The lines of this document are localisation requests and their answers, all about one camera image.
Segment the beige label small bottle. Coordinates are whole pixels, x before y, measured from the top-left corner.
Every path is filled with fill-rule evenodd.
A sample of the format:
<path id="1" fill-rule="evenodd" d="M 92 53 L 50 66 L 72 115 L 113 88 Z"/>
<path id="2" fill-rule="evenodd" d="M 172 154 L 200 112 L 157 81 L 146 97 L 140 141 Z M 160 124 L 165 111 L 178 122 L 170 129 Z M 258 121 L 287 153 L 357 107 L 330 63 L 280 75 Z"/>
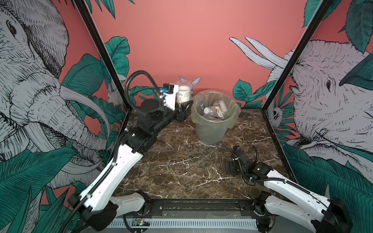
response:
<path id="1" fill-rule="evenodd" d="M 226 106 L 226 104 L 223 100 L 215 101 L 213 106 L 215 107 L 215 109 L 217 111 L 217 116 L 220 119 L 223 119 L 223 120 L 227 119 L 228 109 L 227 109 L 227 106 Z"/>

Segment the white label bottle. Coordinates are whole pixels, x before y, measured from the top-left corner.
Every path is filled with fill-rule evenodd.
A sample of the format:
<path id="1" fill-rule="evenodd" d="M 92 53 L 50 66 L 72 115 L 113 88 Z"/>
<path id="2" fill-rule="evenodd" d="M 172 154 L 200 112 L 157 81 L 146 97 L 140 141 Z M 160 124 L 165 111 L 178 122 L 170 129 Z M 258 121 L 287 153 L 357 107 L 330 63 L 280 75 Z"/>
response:
<path id="1" fill-rule="evenodd" d="M 213 106 L 205 107 L 204 108 L 204 114 L 211 116 L 211 117 L 219 117 L 217 109 Z"/>

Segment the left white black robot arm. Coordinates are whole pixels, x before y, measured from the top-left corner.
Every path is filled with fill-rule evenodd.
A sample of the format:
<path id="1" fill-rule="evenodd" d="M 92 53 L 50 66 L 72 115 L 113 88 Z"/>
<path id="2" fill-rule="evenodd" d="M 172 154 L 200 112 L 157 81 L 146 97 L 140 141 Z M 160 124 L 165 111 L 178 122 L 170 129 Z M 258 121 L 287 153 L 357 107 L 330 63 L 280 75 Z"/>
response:
<path id="1" fill-rule="evenodd" d="M 119 135 L 109 164 L 81 194 L 69 197 L 73 212 L 59 231 L 65 232 L 76 213 L 80 214 L 86 227 L 101 231 L 117 216 L 141 210 L 147 200 L 146 195 L 140 192 L 120 198 L 112 195 L 129 170 L 157 141 L 158 134 L 173 120 L 183 122 L 188 118 L 192 103 L 177 103 L 171 109 L 167 105 L 158 106 L 157 100 L 150 99 L 136 108 L 138 122 Z"/>

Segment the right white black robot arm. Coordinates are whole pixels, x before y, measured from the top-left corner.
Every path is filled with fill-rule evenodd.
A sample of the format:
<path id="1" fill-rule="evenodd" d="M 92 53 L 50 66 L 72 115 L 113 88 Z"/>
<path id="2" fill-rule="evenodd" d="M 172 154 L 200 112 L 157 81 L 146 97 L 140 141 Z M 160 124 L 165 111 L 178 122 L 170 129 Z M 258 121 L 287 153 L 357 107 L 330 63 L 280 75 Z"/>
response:
<path id="1" fill-rule="evenodd" d="M 225 164 L 228 174 L 240 175 L 250 186 L 260 184 L 285 197 L 282 200 L 269 192 L 261 192 L 250 207 L 257 216 L 282 216 L 313 233 L 351 232 L 353 223 L 342 200 L 330 199 L 300 186 L 257 158 L 251 160 L 239 146 L 229 151 L 232 160 Z"/>

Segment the crushed clear bottle white cap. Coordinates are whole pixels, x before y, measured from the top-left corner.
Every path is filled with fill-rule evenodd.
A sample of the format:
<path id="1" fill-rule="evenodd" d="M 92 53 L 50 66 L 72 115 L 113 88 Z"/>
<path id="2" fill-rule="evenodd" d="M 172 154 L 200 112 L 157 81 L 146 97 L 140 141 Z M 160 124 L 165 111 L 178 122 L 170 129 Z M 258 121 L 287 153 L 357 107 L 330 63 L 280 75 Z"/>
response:
<path id="1" fill-rule="evenodd" d="M 205 100 L 202 100 L 198 103 L 199 107 L 200 107 L 200 110 L 202 111 L 202 113 L 204 112 L 204 109 L 207 107 L 207 104 L 206 104 L 206 101 Z"/>

